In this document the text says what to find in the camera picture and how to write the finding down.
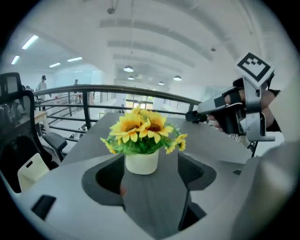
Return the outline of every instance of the person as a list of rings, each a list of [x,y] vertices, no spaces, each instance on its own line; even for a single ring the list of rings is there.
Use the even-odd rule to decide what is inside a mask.
[[[75,80],[74,86],[78,85],[78,79]],[[75,96],[75,103],[78,104],[78,96]],[[81,95],[79,94],[79,103],[81,103]]]
[[[274,98],[278,95],[279,92],[280,92],[280,90],[271,90],[271,89],[262,91],[261,105],[262,105],[262,113],[265,115],[265,119],[266,119],[266,131],[267,132],[280,132],[281,131],[279,125],[277,124],[277,122],[269,108],[269,104],[274,100]],[[239,94],[240,94],[240,98],[241,98],[242,102],[245,103],[245,101],[246,101],[245,90],[244,89],[239,90]],[[227,104],[231,103],[229,95],[225,96],[225,102]],[[221,128],[220,124],[216,121],[213,114],[208,116],[208,119],[211,121],[215,121],[213,126],[218,128],[219,131],[223,132],[223,129]]]
[[[41,91],[41,90],[47,89],[47,85],[46,85],[45,81],[46,81],[46,76],[43,75],[41,78],[41,81],[37,85],[36,91]],[[45,95],[40,95],[37,97],[37,99],[45,99]]]
[[[30,86],[28,86],[28,85],[26,86],[26,90],[33,92],[33,89],[31,89]]]

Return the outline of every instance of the window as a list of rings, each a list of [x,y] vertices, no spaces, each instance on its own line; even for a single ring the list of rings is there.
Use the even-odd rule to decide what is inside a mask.
[[[128,87],[134,88],[142,88],[142,89],[149,89],[155,90],[154,88],[145,88],[136,85],[127,85]],[[126,107],[137,107],[141,105],[142,109],[153,109],[154,97],[144,96],[144,95],[136,95],[136,94],[127,94],[126,95]]]

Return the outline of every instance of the green leaves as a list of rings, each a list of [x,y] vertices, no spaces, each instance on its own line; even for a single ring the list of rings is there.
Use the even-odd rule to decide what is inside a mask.
[[[178,137],[181,133],[179,132],[179,128],[174,127],[172,124],[166,123],[165,126],[173,127],[173,132],[171,135],[175,135]],[[125,155],[134,155],[134,154],[151,154],[162,147],[170,148],[173,144],[173,139],[169,137],[165,137],[161,135],[160,141],[156,144],[154,137],[149,138],[148,136],[137,138],[136,142],[133,142],[131,139],[124,143],[121,140],[121,145],[119,146],[118,140],[115,139],[115,136],[108,136],[107,141],[110,145],[112,145],[113,149],[117,153],[123,153]]]

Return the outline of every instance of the chair backrest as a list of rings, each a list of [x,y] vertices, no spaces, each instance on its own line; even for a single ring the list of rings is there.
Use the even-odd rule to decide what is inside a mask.
[[[18,73],[4,73],[0,75],[0,96],[22,91],[21,78]]]
[[[18,171],[18,179],[22,192],[35,184],[42,176],[49,172],[39,153],[33,155]]]
[[[53,164],[35,128],[33,93],[16,89],[12,93],[4,91],[0,96],[0,171],[11,188],[19,193],[17,172],[31,157],[39,153],[49,169],[53,169]]]

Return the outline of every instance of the human hand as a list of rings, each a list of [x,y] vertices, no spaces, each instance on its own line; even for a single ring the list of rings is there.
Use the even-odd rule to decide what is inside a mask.
[[[246,101],[245,90],[244,89],[239,90],[239,94],[240,94],[240,98],[241,98],[242,102],[244,103]],[[269,104],[273,101],[274,98],[275,98],[275,95],[271,91],[267,91],[267,90],[262,91],[262,100],[261,100],[262,113],[265,115],[267,128],[270,127],[274,122],[274,116],[271,113],[271,110],[269,108]],[[227,104],[231,103],[229,95],[226,95],[224,97],[224,99]],[[221,128],[220,124],[216,121],[213,114],[208,116],[208,119],[215,121],[213,126],[218,128],[219,131],[223,132],[223,129]]]

